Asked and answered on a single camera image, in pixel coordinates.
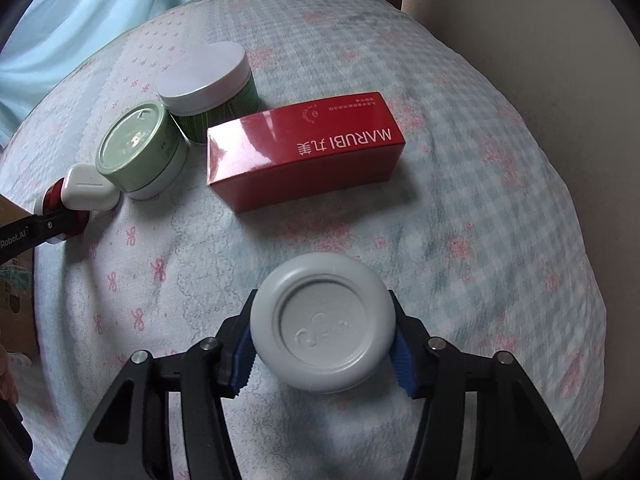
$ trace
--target dark green jar with white lid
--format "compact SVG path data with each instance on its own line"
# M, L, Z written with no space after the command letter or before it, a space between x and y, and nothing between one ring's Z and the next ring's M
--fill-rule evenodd
M260 99L244 47L199 44L158 77L158 94L184 135L205 144L207 129L254 114Z

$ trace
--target patterned tablecloth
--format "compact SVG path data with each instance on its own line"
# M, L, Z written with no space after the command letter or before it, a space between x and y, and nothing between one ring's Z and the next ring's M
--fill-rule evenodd
M578 453L602 395L605 309L569 193L505 98L383 0L197 0L162 14L40 103L2 158L0 192L32 207L71 164L94 160L126 108L156 97L185 48L218 40L244 44L264 107L380 91L407 140L401 164L386 184L236 216L192 148L159 196L121 200L84 235L38 248L42 359L14 363L36 471L61 476L134 350L170 354L215 334L271 269L307 251L370 265L408 314L464 351L513 352ZM389 363L360 387L314 396L259 360L224 406L243 477L256 480L400 478L421 408ZM173 412L174 434L179 421ZM187 478L182 441L172 446Z

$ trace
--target metal screw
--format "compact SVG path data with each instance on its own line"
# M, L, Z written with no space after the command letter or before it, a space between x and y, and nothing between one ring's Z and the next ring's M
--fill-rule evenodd
M427 341L427 345L429 345L431 350L444 350L447 342L441 337L432 337Z
M131 355L131 360L135 362L135 364L139 365L140 363L145 362L148 357L149 352L146 350L137 350Z
M501 362L503 365L510 365L513 363L513 355L510 352L502 350L495 355L495 358L498 359L498 362Z
M215 337L206 337L200 342L200 348L203 350L213 350L220 346L220 341Z

